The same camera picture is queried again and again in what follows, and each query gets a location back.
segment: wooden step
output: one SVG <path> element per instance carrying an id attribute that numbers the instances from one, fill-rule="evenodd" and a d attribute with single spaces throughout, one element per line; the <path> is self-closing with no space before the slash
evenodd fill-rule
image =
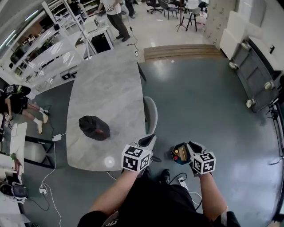
<path id="1" fill-rule="evenodd" d="M 160 59 L 225 58 L 214 45 L 171 45 L 144 49 L 145 61 Z"/>

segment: speaker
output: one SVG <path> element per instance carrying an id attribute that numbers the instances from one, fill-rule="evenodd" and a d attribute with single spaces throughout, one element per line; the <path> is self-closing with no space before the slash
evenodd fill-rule
<path id="1" fill-rule="evenodd" d="M 59 30 L 59 29 L 60 29 L 59 24 L 55 24 L 55 25 L 53 25 L 53 27 L 54 27 L 54 30 L 55 30 L 55 31 L 57 31 L 57 30 Z"/>

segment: white floor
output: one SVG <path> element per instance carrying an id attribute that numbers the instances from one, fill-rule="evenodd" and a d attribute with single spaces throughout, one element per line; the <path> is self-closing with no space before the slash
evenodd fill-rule
<path id="1" fill-rule="evenodd" d="M 195 31 L 195 27 L 190 25 L 188 31 L 185 31 L 184 27 L 180 27 L 177 32 L 176 26 L 180 22 L 179 14 L 177 15 L 177 19 L 175 13 L 174 16 L 170 13 L 170 20 L 168 20 L 167 13 L 165 18 L 163 12 L 153 12 L 153 14 L 147 12 L 147 10 L 151 8 L 152 7 L 147 6 L 146 3 L 139 2 L 139 5 L 134 5 L 136 11 L 135 19 L 129 17 L 133 33 L 138 39 L 136 46 L 140 50 L 140 62 L 144 62 L 144 48 L 178 44 L 209 44 L 209 41 L 203 36 L 203 25 L 197 25 L 197 32 Z M 126 15 L 122 17 L 131 38 L 125 43 L 122 43 L 120 40 L 115 40 L 114 47 L 116 45 L 127 45 L 136 41 L 129 29 Z M 99 17 L 99 20 L 103 18 L 106 18 L 106 15 Z M 114 36 L 118 36 L 118 31 L 112 26 L 111 29 Z"/>

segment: gray pants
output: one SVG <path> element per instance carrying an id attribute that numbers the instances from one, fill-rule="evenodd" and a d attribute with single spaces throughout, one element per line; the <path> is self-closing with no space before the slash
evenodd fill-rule
<path id="1" fill-rule="evenodd" d="M 121 13 L 114 15 L 107 14 L 107 18 L 110 20 L 110 23 L 114 26 L 114 28 L 119 31 L 120 35 L 123 37 L 127 37 L 129 35 L 127 28 L 122 21 Z"/>

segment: black shoe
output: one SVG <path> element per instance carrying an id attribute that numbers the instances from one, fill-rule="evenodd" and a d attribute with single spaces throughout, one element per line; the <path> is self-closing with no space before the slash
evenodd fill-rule
<path id="1" fill-rule="evenodd" d="M 116 39 L 121 39 L 121 38 L 123 38 L 122 35 L 119 35 L 119 36 L 116 37 Z"/>
<path id="2" fill-rule="evenodd" d="M 163 184 L 169 184 L 170 182 L 170 170 L 164 169 L 163 172 L 160 175 L 160 182 Z"/>
<path id="3" fill-rule="evenodd" d="M 152 175 L 152 174 L 151 174 L 151 169 L 150 169 L 149 166 L 147 166 L 146 169 L 145 169 L 145 171 L 144 171 L 144 173 L 142 174 L 142 177 L 143 177 L 143 178 L 150 179 L 151 175 Z"/>
<path id="4" fill-rule="evenodd" d="M 130 35 L 128 35 L 127 37 L 124 37 L 121 41 L 125 42 L 126 40 L 128 40 L 130 38 Z"/>

